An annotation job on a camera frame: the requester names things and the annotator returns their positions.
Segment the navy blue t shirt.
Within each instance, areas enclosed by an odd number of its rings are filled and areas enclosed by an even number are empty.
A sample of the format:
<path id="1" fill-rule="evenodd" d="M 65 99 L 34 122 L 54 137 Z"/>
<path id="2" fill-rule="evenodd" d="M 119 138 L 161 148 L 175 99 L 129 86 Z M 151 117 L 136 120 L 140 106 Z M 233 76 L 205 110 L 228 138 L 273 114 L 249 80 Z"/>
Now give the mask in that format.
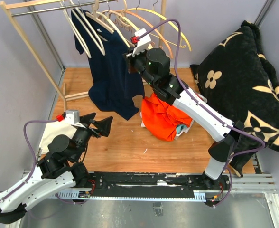
<path id="1" fill-rule="evenodd" d="M 101 25 L 87 18 L 100 36 L 106 55 L 103 56 L 94 41 L 77 17 L 71 12 L 71 19 L 75 27 L 90 50 L 88 58 L 93 85 L 88 95 L 97 108 L 104 112 L 116 112 L 126 120 L 132 118 L 139 109 L 133 98 L 144 96 L 144 86 L 139 73 L 130 74 L 123 54 L 128 47 L 115 31 L 109 33 Z"/>

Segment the orange hanger with metal hook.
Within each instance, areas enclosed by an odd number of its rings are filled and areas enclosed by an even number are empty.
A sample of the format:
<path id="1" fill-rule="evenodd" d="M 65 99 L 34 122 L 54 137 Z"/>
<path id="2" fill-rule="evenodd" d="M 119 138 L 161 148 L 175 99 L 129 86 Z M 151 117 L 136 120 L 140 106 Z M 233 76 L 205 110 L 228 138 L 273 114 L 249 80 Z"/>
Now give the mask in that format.
<path id="1" fill-rule="evenodd" d="M 138 11 L 138 10 L 139 10 L 140 0 L 139 0 L 138 2 L 139 2 L 139 3 L 138 3 L 138 6 L 135 7 L 135 8 L 132 8 L 132 9 L 131 9 L 131 8 L 128 8 L 128 6 L 127 6 L 127 9 L 126 9 L 126 11 L 124 12 L 124 15 L 125 15 L 125 16 L 126 16 L 126 14 L 132 15 L 133 17 L 136 17 L 137 19 L 139 19 L 140 21 L 142 21 L 145 25 L 148 25 L 149 28 L 153 28 L 154 25 L 152 25 L 149 21 L 147 21 L 146 19 L 144 19 L 144 18 L 141 17 L 140 15 L 138 15 L 138 14 L 132 12 L 132 11 L 134 11 L 134 10 L 135 10 L 135 11 Z M 118 22 L 117 22 L 115 19 L 116 19 L 116 17 L 114 18 L 114 22 L 113 22 L 113 23 L 119 25 Z M 173 58 L 172 49 L 171 49 L 171 47 L 169 46 L 169 42 L 168 42 L 168 41 L 164 38 L 164 36 L 163 36 L 164 32 L 163 32 L 162 28 L 163 28 L 163 27 L 160 26 L 160 30 L 158 30 L 158 28 L 156 28 L 156 29 L 153 30 L 153 32 L 155 32 L 157 35 L 154 35 L 152 32 L 150 33 L 150 35 L 153 35 L 153 36 L 155 36 L 155 37 L 157 37 L 157 38 L 159 39 L 158 48 L 163 49 L 162 44 L 164 43 L 164 44 L 166 45 L 168 51 L 169 51 L 168 57 Z"/>

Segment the orange t shirt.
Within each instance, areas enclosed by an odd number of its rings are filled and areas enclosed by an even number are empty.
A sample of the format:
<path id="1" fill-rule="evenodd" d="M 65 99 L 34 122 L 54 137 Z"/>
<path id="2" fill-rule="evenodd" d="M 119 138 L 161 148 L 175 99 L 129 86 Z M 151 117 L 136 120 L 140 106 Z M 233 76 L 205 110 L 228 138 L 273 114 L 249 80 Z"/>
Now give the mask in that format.
<path id="1" fill-rule="evenodd" d="M 155 93 L 142 100 L 141 112 L 146 128 L 153 136 L 164 141 L 174 140 L 176 127 L 181 124 L 189 127 L 192 120 L 181 110 L 161 101 Z"/>

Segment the teal t shirt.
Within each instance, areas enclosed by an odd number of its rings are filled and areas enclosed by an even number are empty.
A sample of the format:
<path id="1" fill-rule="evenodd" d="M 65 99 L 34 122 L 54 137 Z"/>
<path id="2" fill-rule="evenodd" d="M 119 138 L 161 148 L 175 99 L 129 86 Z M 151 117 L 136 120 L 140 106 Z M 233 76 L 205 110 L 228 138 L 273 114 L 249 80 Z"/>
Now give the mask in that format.
<path id="1" fill-rule="evenodd" d="M 184 124 L 181 124 L 181 125 L 178 125 L 176 127 L 176 134 L 180 134 L 182 132 L 186 132 L 188 130 L 188 126 L 187 125 L 184 125 Z"/>

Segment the white pink t shirt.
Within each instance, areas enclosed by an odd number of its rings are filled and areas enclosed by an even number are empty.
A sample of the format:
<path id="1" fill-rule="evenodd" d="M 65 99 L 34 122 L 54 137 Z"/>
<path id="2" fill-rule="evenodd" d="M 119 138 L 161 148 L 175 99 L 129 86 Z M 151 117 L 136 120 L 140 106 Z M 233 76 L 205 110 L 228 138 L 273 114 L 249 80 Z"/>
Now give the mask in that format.
<path id="1" fill-rule="evenodd" d="M 146 126 L 145 126 L 145 124 L 144 124 L 144 122 L 143 122 L 142 112 L 140 112 L 140 117 L 141 117 L 141 120 L 142 120 L 142 122 L 141 122 L 141 127 L 142 127 L 142 128 L 146 128 Z"/>

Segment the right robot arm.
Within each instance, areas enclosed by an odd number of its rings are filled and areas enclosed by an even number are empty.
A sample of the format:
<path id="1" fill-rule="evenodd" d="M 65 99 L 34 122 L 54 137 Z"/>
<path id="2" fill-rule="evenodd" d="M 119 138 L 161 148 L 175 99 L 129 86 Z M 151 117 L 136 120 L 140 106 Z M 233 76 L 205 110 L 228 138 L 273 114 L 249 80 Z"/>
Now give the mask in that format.
<path id="1" fill-rule="evenodd" d="M 173 75 L 170 58 L 162 49 L 137 51 L 130 47 L 123 56 L 129 72 L 139 73 L 160 100 L 190 116 L 211 135 L 214 143 L 208 149 L 210 159 L 202 180 L 206 189 L 214 190 L 219 186 L 226 163 L 240 140 L 243 123 L 221 116 L 177 75 Z"/>

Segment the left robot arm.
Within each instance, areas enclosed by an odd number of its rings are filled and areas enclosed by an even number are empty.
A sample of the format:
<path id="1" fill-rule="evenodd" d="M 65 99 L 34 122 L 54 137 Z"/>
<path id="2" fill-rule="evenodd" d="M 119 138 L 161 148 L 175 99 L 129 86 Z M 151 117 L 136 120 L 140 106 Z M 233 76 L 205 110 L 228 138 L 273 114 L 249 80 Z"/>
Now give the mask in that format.
<path id="1" fill-rule="evenodd" d="M 80 116 L 68 110 L 56 116 L 76 129 L 72 137 L 56 136 L 48 145 L 47 154 L 37 160 L 33 154 L 31 171 L 15 185 L 0 192 L 0 223 L 11 224 L 25 216 L 34 206 L 65 188 L 84 188 L 92 178 L 80 159 L 87 152 L 89 140 L 107 137 L 113 117 L 95 120 L 95 113 Z"/>

